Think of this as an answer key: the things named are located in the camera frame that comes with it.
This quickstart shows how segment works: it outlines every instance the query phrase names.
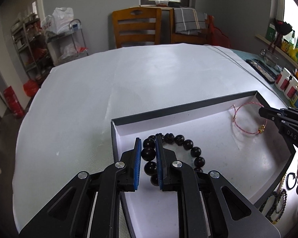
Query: black hair tie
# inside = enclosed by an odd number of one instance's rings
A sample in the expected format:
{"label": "black hair tie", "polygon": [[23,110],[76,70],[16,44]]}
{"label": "black hair tie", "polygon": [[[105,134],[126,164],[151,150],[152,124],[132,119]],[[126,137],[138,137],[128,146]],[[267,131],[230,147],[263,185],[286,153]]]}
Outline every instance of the black hair tie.
{"label": "black hair tie", "polygon": [[[289,178],[289,176],[293,176],[293,179],[295,180],[295,184],[293,185],[293,187],[289,187],[289,185],[288,185],[288,178]],[[297,176],[296,176],[296,174],[295,173],[289,173],[289,174],[287,174],[287,177],[286,177],[286,188],[287,188],[287,190],[292,190],[293,188],[295,188],[296,183],[297,183]]]}

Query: red bag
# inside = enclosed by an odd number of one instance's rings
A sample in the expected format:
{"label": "red bag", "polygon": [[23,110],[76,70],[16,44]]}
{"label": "red bag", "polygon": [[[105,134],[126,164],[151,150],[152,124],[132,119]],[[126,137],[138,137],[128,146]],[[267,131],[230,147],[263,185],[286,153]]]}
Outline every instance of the red bag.
{"label": "red bag", "polygon": [[3,95],[9,105],[10,110],[12,111],[15,118],[21,118],[24,116],[24,111],[22,106],[19,103],[18,98],[16,97],[12,87],[8,87],[3,91]]}
{"label": "red bag", "polygon": [[29,80],[27,83],[23,84],[23,90],[28,97],[34,97],[39,91],[39,85],[35,81]]}

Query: plaid towel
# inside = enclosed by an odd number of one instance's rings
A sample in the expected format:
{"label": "plaid towel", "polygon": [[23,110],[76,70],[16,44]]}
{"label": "plaid towel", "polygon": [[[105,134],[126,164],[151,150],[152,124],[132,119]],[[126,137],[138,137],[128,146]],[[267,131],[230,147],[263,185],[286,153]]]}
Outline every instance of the plaid towel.
{"label": "plaid towel", "polygon": [[208,28],[205,24],[207,14],[196,12],[193,8],[174,8],[175,32],[197,35],[199,29]]}

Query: black beaded bracelet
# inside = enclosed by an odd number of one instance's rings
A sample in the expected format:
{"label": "black beaded bracelet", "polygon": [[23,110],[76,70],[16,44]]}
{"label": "black beaded bracelet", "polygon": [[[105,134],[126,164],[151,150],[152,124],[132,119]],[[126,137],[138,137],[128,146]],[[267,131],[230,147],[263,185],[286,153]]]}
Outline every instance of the black beaded bracelet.
{"label": "black beaded bracelet", "polygon": [[178,146],[183,146],[185,150],[190,150],[190,154],[194,159],[194,170],[203,173],[202,167],[205,165],[205,159],[201,157],[201,149],[199,147],[193,147],[192,140],[185,140],[183,135],[174,136],[173,133],[157,133],[156,135],[150,135],[143,142],[143,149],[141,151],[141,157],[143,160],[148,161],[144,166],[145,173],[150,176],[150,182],[154,186],[158,186],[158,174],[157,174],[157,164],[152,160],[156,157],[155,151],[155,138],[160,136],[162,142],[167,144],[177,144]]}

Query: white tablecloth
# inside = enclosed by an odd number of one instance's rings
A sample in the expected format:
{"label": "white tablecloth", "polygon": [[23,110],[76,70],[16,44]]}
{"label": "white tablecloth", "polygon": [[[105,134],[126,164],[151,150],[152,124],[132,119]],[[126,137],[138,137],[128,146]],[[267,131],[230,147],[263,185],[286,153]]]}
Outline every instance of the white tablecloth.
{"label": "white tablecloth", "polygon": [[[251,90],[271,106],[284,107],[253,68],[219,49],[246,71],[215,47],[188,44],[121,48],[55,67],[18,135],[18,231],[79,171],[95,173],[113,163],[113,118]],[[120,235],[127,237],[120,220]]]}

